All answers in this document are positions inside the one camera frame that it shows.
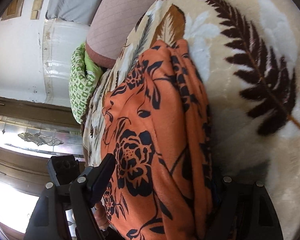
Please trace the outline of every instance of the hand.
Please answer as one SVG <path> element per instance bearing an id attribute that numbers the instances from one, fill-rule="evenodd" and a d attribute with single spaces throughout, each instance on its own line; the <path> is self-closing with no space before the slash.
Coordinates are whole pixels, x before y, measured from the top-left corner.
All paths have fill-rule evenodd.
<path id="1" fill-rule="evenodd" d="M 94 207 L 96 208 L 96 212 L 93 215 L 94 215 L 94 219 L 96 220 L 99 228 L 101 230 L 107 229 L 108 226 L 110 225 L 110 223 L 109 223 L 107 215 L 106 215 L 105 207 L 102 205 L 101 202 L 95 204 Z"/>

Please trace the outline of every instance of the green patterned pillow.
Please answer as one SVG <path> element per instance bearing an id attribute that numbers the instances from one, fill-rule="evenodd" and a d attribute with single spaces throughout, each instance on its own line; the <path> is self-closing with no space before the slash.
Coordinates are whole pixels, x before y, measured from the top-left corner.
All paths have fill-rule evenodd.
<path id="1" fill-rule="evenodd" d="M 69 79 L 69 96 L 73 116 L 81 123 L 82 116 L 86 111 L 88 98 L 95 90 L 102 70 L 94 65 L 93 68 L 85 65 L 85 46 L 78 47 L 71 58 L 71 71 Z"/>

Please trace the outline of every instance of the stained glass window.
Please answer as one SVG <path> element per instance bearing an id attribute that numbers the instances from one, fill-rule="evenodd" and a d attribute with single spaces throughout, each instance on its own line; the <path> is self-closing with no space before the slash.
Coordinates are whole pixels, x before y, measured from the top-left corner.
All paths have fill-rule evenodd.
<path id="1" fill-rule="evenodd" d="M 0 147 L 30 155 L 73 154 L 83 161 L 80 130 L 0 116 Z"/>

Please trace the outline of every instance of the white wall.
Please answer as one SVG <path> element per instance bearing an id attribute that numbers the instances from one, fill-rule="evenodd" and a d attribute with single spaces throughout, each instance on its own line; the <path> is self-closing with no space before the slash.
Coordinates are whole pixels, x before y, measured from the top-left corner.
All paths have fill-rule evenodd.
<path id="1" fill-rule="evenodd" d="M 24 1 L 21 17 L 0 21 L 0 96 L 44 103 L 41 45 L 49 0 L 39 20 L 30 20 L 33 1 Z"/>

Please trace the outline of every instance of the fern leaf pattern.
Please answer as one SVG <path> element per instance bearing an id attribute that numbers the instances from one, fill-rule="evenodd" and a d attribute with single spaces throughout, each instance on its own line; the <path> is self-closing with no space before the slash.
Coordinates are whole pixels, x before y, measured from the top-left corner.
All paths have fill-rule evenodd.
<path id="1" fill-rule="evenodd" d="M 218 13 L 228 27 L 221 33 L 232 39 L 225 46 L 241 50 L 226 61 L 244 67 L 234 73 L 252 86 L 240 91 L 244 99 L 259 102 L 247 112 L 251 118 L 267 114 L 258 127 L 258 134 L 267 136 L 277 132 L 288 121 L 300 128 L 300 123 L 291 116 L 296 103 L 296 75 L 289 77 L 285 57 L 278 58 L 272 47 L 267 47 L 253 22 L 225 0 L 205 0 Z"/>
<path id="2" fill-rule="evenodd" d="M 145 26 L 145 28 L 143 30 L 141 39 L 139 41 L 139 44 L 137 45 L 136 49 L 133 52 L 129 71 L 134 67 L 134 65 L 136 64 L 136 62 L 137 62 L 137 60 L 139 58 L 139 55 L 141 54 L 141 52 L 144 49 L 144 46 L 145 46 L 145 44 L 146 44 L 146 42 L 148 40 L 148 34 L 149 34 L 149 30 L 150 30 L 151 24 L 152 24 L 152 15 L 149 15 L 147 23 L 146 23 L 146 26 Z"/>

